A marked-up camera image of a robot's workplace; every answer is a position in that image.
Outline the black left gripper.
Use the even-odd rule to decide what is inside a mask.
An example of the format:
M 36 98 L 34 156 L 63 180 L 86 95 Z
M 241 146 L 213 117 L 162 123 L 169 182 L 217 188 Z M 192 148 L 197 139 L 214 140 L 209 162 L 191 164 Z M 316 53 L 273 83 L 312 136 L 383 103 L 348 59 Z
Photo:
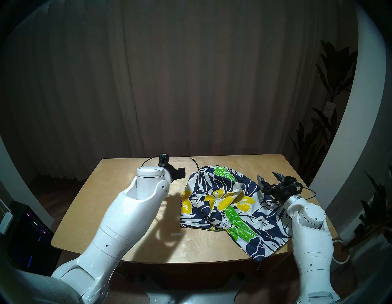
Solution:
M 179 180 L 179 179 L 184 179 L 186 176 L 185 167 L 180 167 L 178 169 L 175 169 L 172 165 L 166 165 L 166 171 L 169 174 L 170 182 L 173 182 L 173 181 Z

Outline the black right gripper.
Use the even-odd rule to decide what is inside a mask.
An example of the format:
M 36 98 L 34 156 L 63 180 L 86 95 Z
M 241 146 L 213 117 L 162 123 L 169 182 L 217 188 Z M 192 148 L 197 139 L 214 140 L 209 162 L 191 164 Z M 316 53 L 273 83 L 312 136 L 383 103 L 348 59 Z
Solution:
M 297 181 L 283 181 L 285 178 L 284 175 L 277 172 L 272 173 L 281 183 L 273 184 L 268 187 L 267 181 L 265 181 L 261 175 L 258 175 L 258 186 L 260 189 L 263 189 L 264 194 L 274 197 L 274 199 L 279 203 L 285 203 L 290 197 L 301 194 L 301 183 Z

